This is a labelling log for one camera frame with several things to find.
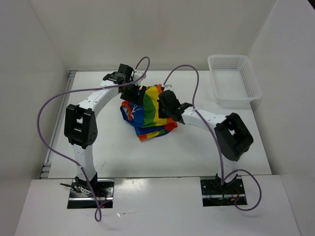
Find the rainbow striped shorts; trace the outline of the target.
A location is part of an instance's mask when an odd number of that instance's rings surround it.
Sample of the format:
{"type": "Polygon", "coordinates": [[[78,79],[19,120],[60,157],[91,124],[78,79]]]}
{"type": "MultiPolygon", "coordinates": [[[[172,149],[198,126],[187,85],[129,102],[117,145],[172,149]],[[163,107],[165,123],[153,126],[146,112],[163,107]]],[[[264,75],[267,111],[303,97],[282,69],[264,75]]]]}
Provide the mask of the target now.
{"type": "Polygon", "coordinates": [[[134,127],[140,141],[168,134],[177,128],[177,122],[171,118],[160,118],[158,114],[158,96],[163,92],[161,84],[146,89],[143,105],[129,101],[121,103],[120,111],[123,119],[134,127]]]}

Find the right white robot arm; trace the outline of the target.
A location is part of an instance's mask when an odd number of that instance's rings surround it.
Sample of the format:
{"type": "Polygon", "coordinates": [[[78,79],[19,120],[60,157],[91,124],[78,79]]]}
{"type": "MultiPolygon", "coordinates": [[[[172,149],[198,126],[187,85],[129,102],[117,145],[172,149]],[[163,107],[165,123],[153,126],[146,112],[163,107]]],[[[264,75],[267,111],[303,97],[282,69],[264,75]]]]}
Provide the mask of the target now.
{"type": "Polygon", "coordinates": [[[181,124],[193,125],[211,133],[220,158],[216,188],[221,193],[229,192],[239,172],[237,162],[253,143],[253,137],[240,116],[237,113],[215,114],[198,109],[194,104],[181,104],[171,90],[162,92],[158,96],[158,103],[161,117],[172,118],[181,124]]]}

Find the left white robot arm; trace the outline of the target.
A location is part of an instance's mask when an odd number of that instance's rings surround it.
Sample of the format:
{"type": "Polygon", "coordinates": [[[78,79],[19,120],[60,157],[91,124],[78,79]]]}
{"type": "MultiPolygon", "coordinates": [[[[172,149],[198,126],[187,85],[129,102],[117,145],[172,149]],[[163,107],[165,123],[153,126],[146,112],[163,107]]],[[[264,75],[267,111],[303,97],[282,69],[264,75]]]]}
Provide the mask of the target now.
{"type": "Polygon", "coordinates": [[[103,77],[99,90],[95,90],[79,104],[67,106],[64,135],[71,144],[74,160],[78,163],[75,188],[86,196],[94,196],[99,189],[93,161],[93,144],[98,135],[96,117],[119,94],[121,98],[141,104],[145,89],[140,85],[145,78],[145,72],[134,71],[128,65],[120,64],[118,71],[103,77]]]}

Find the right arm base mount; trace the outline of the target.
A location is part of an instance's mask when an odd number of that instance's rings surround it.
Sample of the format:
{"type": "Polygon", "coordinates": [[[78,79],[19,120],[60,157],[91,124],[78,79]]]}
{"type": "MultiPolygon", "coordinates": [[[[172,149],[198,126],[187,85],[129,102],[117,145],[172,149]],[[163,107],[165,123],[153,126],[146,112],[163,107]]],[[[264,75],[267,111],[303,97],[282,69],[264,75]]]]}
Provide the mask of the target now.
{"type": "Polygon", "coordinates": [[[224,184],[216,177],[200,179],[202,203],[204,207],[246,206],[247,199],[243,181],[237,177],[231,184],[224,184]]]}

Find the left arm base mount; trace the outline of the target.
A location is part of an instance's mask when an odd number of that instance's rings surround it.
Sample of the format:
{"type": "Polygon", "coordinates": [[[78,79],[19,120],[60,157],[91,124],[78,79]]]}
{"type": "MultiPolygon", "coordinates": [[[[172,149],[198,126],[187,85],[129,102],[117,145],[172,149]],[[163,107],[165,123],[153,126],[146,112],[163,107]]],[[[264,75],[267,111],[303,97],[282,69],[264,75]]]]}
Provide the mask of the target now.
{"type": "MultiPolygon", "coordinates": [[[[98,186],[94,190],[101,208],[113,208],[114,179],[99,178],[98,186]]],[[[71,184],[61,184],[70,187],[67,209],[97,208],[96,202],[90,189],[79,187],[75,179],[71,184]]]]}

